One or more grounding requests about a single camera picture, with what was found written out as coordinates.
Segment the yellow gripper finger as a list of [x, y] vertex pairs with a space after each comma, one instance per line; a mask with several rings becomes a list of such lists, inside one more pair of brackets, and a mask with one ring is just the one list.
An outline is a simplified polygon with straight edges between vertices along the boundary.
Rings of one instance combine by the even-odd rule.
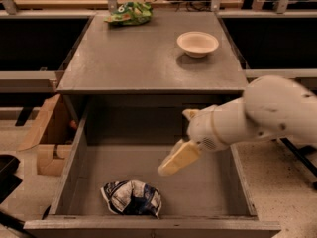
[[161, 176], [171, 176], [195, 162], [201, 156], [198, 145], [193, 141], [179, 140], [169, 155], [158, 167]]
[[199, 109], [185, 109], [182, 111], [182, 115], [190, 121], [197, 113], [199, 113]]

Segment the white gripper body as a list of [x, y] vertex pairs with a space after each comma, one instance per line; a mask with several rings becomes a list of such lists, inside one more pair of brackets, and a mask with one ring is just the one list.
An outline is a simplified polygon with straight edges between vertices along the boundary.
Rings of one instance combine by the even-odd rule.
[[220, 137], [215, 129], [214, 111], [216, 105], [199, 109], [188, 124], [187, 135], [198, 145], [201, 153], [212, 153], [225, 150], [229, 145]]

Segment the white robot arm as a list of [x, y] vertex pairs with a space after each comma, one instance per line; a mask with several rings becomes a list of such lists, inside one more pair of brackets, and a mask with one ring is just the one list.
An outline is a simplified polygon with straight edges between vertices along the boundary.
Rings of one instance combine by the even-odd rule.
[[203, 154], [239, 142], [293, 136], [317, 144], [317, 96], [294, 80], [266, 75], [253, 80], [242, 96], [222, 105], [185, 109], [188, 141], [180, 140], [158, 167], [177, 173]]

